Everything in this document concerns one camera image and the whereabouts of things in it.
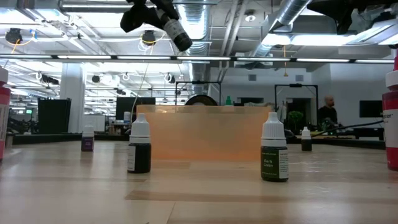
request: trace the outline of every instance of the potted plant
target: potted plant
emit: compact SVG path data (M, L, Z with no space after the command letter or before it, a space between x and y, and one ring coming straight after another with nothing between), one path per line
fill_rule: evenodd
M299 134L299 130L297 130L297 125L301 122L304 117L304 114L299 111L291 111L288 114L289 123L294 125L294 129L292 130L294 134Z

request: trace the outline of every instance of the green bottle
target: green bottle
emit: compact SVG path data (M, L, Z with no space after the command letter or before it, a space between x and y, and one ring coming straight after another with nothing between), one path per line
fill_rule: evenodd
M262 125L261 178L271 182L286 182L289 179L284 124L275 112L270 112L268 120Z
M231 96L226 97L225 106L232 106Z

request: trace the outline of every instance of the person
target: person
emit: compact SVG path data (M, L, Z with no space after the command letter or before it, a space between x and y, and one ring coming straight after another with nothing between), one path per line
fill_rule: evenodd
M325 120L329 121L329 123L332 122L331 124L338 124L337 111L334 106L335 99L333 99L333 96L325 96L325 105L318 110L318 120L320 124L325 122Z

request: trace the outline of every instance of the white cap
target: white cap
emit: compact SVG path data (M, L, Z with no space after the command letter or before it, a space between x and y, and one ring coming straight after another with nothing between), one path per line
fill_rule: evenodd
M0 67L0 82L8 82L8 70Z
M307 127L304 127L303 131L301 132L301 139L311 139L311 132Z
M149 123L145 119L145 114L138 114L135 122L131 124L130 138L149 138Z
M94 133L94 127L92 127L91 125L86 125L86 126L83 128L83 133L85 133L85 134Z
M262 125L262 146L286 146L284 124L278 120L276 112L268 113L268 120Z
M389 88L394 85L398 85L398 70L389 72L386 75L386 87Z

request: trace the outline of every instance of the monitor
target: monitor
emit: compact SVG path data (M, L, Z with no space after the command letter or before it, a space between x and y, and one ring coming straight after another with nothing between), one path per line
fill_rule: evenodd
M116 119L117 120L123 120L124 118L124 112L126 111L131 111L132 105L134 104L134 100L136 100L135 97L118 97L116 99ZM154 97L139 97L137 99L137 105L155 105L156 104L156 98Z
M382 118L383 104L381 100L361 100L359 102L360 118Z

